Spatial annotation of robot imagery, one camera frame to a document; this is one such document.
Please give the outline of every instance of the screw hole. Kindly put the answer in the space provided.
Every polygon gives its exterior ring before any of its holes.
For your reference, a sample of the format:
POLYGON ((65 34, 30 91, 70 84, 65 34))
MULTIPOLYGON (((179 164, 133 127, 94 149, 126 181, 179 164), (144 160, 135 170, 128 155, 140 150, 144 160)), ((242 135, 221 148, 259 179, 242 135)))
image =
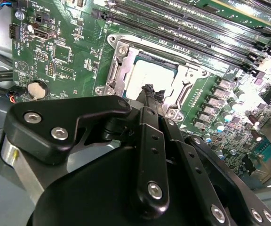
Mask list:
POLYGON ((116 39, 115 39, 115 37, 111 36, 111 37, 109 38, 109 41, 110 41, 111 43, 114 43, 114 42, 116 41, 116 39))
POLYGON ((263 210, 263 213, 265 214, 266 218, 271 222, 271 215, 266 210, 263 210))
POLYGON ((37 120, 37 117, 36 117, 35 115, 30 115, 30 116, 29 116, 29 119, 30 119, 30 120, 37 120))
POLYGON ((173 122, 171 119, 168 119, 168 123, 169 123, 171 126, 174 126, 174 122, 173 122))
POLYGON ((159 154, 159 151, 156 148, 153 147, 151 150, 154 154, 159 154))
POLYGON ((119 103, 119 105, 122 106, 122 107, 127 107, 127 104, 126 104, 125 101, 123 101, 123 100, 118 100, 118 103, 119 103))
POLYGON ((61 130, 57 130, 55 133, 56 133, 57 135, 60 135, 60 136, 63 136, 63 135, 64 135, 64 132, 61 131, 61 130))
POLYGON ((153 136, 152 136, 152 139, 158 140, 159 138, 158 138, 157 136, 153 135, 153 136))
POLYGON ((201 170, 198 167, 195 167, 195 170, 198 174, 202 174, 201 170))
POLYGON ((128 136, 132 136, 135 132, 131 129, 129 132, 128 132, 128 136))
POLYGON ((257 221, 259 221, 260 223, 262 223, 263 219, 262 219, 261 215, 256 210, 254 210, 254 209, 252 209, 252 213, 254 215, 254 218, 257 221))

